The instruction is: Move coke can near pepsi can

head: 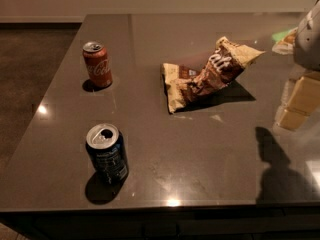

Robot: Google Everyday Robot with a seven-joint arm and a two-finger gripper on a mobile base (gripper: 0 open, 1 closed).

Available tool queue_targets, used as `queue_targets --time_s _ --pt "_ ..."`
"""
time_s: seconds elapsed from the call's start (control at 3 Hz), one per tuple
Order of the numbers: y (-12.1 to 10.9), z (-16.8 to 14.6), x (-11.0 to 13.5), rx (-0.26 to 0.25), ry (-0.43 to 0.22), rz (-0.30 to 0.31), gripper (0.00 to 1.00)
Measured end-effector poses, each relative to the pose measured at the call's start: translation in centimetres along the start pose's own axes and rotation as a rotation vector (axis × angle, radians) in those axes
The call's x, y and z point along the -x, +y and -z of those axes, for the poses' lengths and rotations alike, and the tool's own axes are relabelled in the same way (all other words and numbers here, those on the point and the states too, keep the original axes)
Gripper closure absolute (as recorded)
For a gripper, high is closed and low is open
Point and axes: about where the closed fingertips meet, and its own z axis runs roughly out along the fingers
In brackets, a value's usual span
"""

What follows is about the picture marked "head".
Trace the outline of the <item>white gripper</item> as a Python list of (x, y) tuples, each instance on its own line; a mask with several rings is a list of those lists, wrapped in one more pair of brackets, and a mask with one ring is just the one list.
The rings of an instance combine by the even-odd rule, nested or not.
[[(320, 0), (298, 25), (294, 60), (310, 70), (320, 70)], [(298, 129), (320, 105), (320, 72), (304, 74), (296, 82), (287, 108), (280, 106), (275, 124), (287, 130)]]

